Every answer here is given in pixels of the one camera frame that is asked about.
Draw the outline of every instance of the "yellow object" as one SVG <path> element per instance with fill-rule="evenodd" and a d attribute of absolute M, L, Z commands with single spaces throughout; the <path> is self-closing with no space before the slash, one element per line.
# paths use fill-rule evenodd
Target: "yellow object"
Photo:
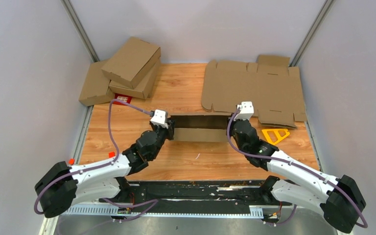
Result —
<path fill-rule="evenodd" d="M 284 140 L 286 137 L 290 135 L 290 132 L 288 129 L 263 129 L 261 130 L 263 132 L 264 137 L 266 138 L 266 141 L 272 145 L 278 144 L 280 141 Z M 273 131 L 275 133 L 276 138 L 278 138 L 275 142 L 272 141 L 272 138 L 270 138 L 269 131 Z M 285 135 L 280 136 L 280 131 L 284 131 Z"/>

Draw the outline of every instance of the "wooden table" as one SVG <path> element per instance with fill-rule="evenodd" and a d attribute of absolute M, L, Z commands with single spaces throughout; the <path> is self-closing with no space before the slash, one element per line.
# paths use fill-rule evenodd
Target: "wooden table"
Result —
<path fill-rule="evenodd" d="M 169 113 L 204 112 L 201 93 L 206 64 L 163 64 L 153 88 L 152 98 L 133 98 L 131 103 L 146 110 L 162 109 Z M 109 104 L 95 105 L 90 121 L 81 164 L 108 158 L 115 150 L 107 132 Z M 120 151 L 125 150 L 145 130 L 150 130 L 150 117 L 122 105 L 112 110 L 112 131 Z M 262 127 L 256 118 L 252 125 L 262 138 Z M 314 152 L 303 122 L 290 130 L 290 136 L 277 146 L 294 159 L 318 169 Z M 166 141 L 158 157 L 149 167 L 128 180 L 250 180 L 275 175 L 252 166 L 228 143 Z"/>

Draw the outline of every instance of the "robotic arm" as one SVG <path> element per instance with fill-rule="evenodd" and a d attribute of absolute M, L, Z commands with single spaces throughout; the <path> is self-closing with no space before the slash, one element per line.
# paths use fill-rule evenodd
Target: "robotic arm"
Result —
<path fill-rule="evenodd" d="M 35 185 L 39 195 L 51 182 L 66 176 L 42 195 L 40 203 L 45 217 L 58 216 L 77 203 L 113 198 L 121 189 L 128 187 L 124 177 L 146 168 L 149 161 L 156 159 L 165 140 L 173 139 L 175 122 L 167 119 L 165 111 L 156 110 L 150 125 L 151 131 L 143 132 L 134 144 L 116 158 L 86 165 L 56 163 Z"/>
<path fill-rule="evenodd" d="M 254 113 L 251 102 L 242 102 L 237 108 L 240 111 L 234 117 L 229 131 L 240 152 L 246 154 L 246 159 L 252 165 L 285 176 L 294 182 L 269 176 L 261 186 L 266 190 L 267 199 L 286 201 L 310 209 L 322 215 L 334 228 L 350 233 L 359 215 L 343 193 L 333 185 L 341 188 L 358 209 L 363 211 L 366 203 L 354 179 L 347 175 L 337 178 L 319 172 L 259 139 L 255 128 L 249 122 Z"/>

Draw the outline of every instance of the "white wall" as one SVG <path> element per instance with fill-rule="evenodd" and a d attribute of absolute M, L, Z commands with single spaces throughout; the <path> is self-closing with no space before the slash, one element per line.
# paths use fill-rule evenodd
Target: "white wall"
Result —
<path fill-rule="evenodd" d="M 89 64 L 59 0 L 0 1 L 0 235 L 38 233 L 34 186 L 70 157 Z"/>
<path fill-rule="evenodd" d="M 324 1 L 71 0 L 100 60 L 137 36 L 166 63 L 293 57 Z"/>
<path fill-rule="evenodd" d="M 299 63 L 324 171 L 357 181 L 376 234 L 376 1 L 336 1 Z"/>

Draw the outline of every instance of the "cardboard sheet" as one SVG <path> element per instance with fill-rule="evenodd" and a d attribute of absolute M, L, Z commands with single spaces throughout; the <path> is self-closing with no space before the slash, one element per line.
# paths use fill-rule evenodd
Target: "cardboard sheet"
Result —
<path fill-rule="evenodd" d="M 288 67 L 289 57 L 260 55 L 258 63 L 212 60 L 205 70 L 201 104 L 205 110 L 234 112 L 251 101 L 255 116 L 267 126 L 296 128 L 306 121 L 298 67 Z"/>
<path fill-rule="evenodd" d="M 101 72 L 105 63 L 106 61 L 100 61 L 90 65 L 78 99 L 82 104 L 92 106 L 108 103 L 115 98 L 115 94 L 109 89 L 110 80 Z"/>
<path fill-rule="evenodd" d="M 173 114 L 175 133 L 173 141 L 227 142 L 227 113 Z"/>
<path fill-rule="evenodd" d="M 109 87 L 114 93 L 147 99 L 148 97 L 150 97 L 150 93 L 155 83 L 156 75 L 158 74 L 160 66 L 161 62 L 160 60 L 158 60 L 135 89 L 130 89 L 125 85 L 115 81 L 111 81 Z"/>
<path fill-rule="evenodd" d="M 134 89 L 160 56 L 159 46 L 130 37 L 102 67 L 103 74 L 112 81 Z"/>

